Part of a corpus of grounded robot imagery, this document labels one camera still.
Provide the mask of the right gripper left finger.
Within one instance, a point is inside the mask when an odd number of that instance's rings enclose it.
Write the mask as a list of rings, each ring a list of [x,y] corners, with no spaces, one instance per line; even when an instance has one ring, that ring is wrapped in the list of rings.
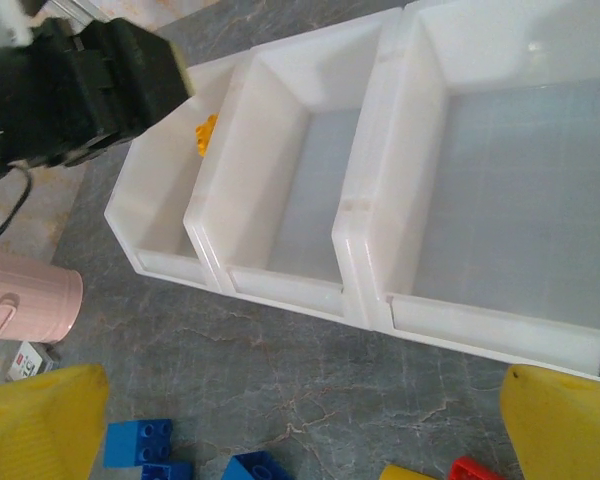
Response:
[[[88,480],[108,395],[98,364],[0,385],[0,480]]]

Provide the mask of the aluminium side frame rail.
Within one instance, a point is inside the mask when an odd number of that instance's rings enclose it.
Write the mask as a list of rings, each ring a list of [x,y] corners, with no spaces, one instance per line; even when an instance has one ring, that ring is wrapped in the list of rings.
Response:
[[[76,29],[84,28],[94,20],[109,20],[91,0],[47,0],[43,10],[50,16],[69,20]]]

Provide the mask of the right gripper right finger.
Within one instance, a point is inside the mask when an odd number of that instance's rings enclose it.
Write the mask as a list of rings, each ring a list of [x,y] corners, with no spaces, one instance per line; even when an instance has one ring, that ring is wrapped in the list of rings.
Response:
[[[525,480],[600,480],[600,382],[513,365],[501,415]]]

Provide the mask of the blue lego brick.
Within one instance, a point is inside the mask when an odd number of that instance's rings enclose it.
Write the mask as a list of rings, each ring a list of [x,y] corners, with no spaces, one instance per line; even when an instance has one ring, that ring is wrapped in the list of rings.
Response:
[[[140,480],[193,480],[194,467],[188,462],[147,463]]]
[[[103,466],[132,468],[166,462],[171,454],[171,419],[144,419],[109,423]]]
[[[234,455],[221,480],[292,480],[267,451]]]

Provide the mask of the yellow lego brick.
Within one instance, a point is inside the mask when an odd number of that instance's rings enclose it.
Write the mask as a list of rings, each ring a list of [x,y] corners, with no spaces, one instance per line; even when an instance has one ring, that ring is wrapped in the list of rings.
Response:
[[[381,472],[378,480],[433,480],[431,477],[409,470],[404,467],[389,464]]]
[[[204,123],[198,125],[195,129],[197,149],[201,157],[204,157],[207,153],[217,118],[217,114],[212,114]]]

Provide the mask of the red lego brick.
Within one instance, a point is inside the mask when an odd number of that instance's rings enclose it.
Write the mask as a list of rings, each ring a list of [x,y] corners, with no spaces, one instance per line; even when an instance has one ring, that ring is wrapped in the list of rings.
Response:
[[[450,469],[448,480],[506,480],[471,457],[457,458]]]

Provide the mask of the small red white card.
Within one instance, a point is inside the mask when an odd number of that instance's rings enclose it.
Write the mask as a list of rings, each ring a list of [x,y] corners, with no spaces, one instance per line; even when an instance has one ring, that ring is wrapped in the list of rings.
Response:
[[[55,370],[60,363],[46,344],[22,342],[6,373],[7,381],[17,381]]]

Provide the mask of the pink ribbed cup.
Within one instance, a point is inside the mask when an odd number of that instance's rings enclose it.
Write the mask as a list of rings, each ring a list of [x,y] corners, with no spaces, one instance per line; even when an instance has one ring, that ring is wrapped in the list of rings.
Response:
[[[59,342],[72,329],[82,299],[77,271],[0,252],[0,340]]]

